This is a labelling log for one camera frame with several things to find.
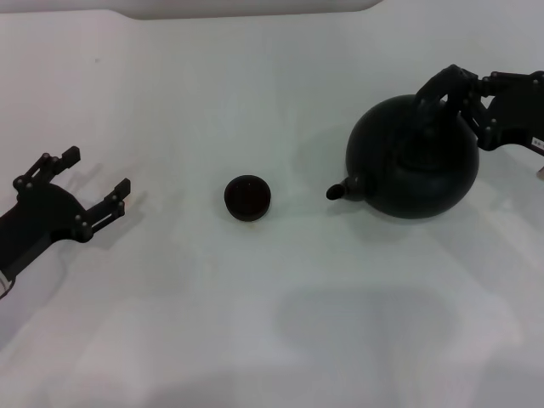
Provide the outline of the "small dark round teacup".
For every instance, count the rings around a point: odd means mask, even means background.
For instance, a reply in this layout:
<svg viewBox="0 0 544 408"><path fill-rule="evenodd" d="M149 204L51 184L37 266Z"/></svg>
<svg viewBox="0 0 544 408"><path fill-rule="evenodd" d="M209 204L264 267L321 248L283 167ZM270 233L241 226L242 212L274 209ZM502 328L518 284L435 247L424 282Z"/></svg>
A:
<svg viewBox="0 0 544 408"><path fill-rule="evenodd" d="M241 175L226 185L224 203L235 219L242 222L257 221L269 210L271 190L262 178Z"/></svg>

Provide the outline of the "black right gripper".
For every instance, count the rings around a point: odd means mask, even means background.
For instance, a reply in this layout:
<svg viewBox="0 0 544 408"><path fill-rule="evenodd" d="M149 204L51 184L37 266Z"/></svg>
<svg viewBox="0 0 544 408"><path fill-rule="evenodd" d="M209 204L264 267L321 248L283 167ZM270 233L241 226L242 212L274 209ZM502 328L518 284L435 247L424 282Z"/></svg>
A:
<svg viewBox="0 0 544 408"><path fill-rule="evenodd" d="M488 109L481 98L495 97ZM544 156L544 71L493 71L472 81L461 117L482 150L519 145Z"/></svg>

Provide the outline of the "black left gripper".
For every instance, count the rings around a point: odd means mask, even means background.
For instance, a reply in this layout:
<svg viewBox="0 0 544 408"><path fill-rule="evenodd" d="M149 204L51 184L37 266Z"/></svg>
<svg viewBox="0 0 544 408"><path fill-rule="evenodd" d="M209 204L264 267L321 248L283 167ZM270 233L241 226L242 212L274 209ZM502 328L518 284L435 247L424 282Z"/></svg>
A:
<svg viewBox="0 0 544 408"><path fill-rule="evenodd" d="M50 183L81 160L72 146L61 156L43 153L13 186L24 190L13 208L0 217L0 272L19 273L55 242L90 241L94 234L125 215L131 181L123 179L101 202L85 210L67 191Z"/></svg>

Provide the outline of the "black round teapot with handle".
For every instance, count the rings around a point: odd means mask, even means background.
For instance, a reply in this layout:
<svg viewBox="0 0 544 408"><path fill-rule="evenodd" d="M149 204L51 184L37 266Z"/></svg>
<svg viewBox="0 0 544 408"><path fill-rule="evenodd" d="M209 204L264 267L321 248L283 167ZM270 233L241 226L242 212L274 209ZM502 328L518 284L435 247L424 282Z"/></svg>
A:
<svg viewBox="0 0 544 408"><path fill-rule="evenodd" d="M431 218L454 207L479 170L477 140L461 115L477 80L450 65L417 93L369 109L349 136L346 177L326 198L364 201L402 219Z"/></svg>

